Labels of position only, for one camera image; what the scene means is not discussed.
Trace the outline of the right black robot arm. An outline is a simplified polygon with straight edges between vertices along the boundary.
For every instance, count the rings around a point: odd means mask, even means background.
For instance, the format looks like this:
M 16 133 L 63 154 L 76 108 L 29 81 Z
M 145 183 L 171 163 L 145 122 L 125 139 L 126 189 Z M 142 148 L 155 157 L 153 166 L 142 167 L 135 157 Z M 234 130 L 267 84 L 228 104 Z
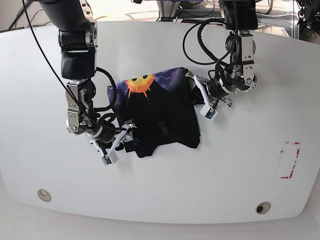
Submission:
M 125 143 L 138 144 L 134 123 L 116 127 L 116 83 L 110 73 L 96 66 L 98 27 L 88 19 L 78 0 L 41 0 L 40 5 L 51 23 L 58 28 L 61 48 L 61 76 L 69 82 L 64 86 L 68 104 L 67 129 L 75 135 L 88 134 L 91 144 L 104 155 Z M 111 99 L 105 107 L 94 107 L 96 86 L 92 78 L 97 72 L 108 77 Z

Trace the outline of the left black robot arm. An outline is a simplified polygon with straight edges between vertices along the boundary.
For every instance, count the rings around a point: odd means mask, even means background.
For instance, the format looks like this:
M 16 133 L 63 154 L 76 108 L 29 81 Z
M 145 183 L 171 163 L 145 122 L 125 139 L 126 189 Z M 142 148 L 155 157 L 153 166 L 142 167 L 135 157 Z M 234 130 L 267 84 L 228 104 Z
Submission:
M 223 19 L 211 18 L 195 24 L 198 44 L 214 65 L 214 69 L 208 71 L 208 78 L 200 80 L 214 106 L 231 94 L 254 89 L 258 81 L 254 62 L 256 44 L 251 34 L 258 28 L 256 3 L 253 0 L 224 0 L 221 5 Z M 226 54 L 220 58 L 202 39 L 202 32 L 209 24 L 221 24 L 230 31 L 225 40 Z

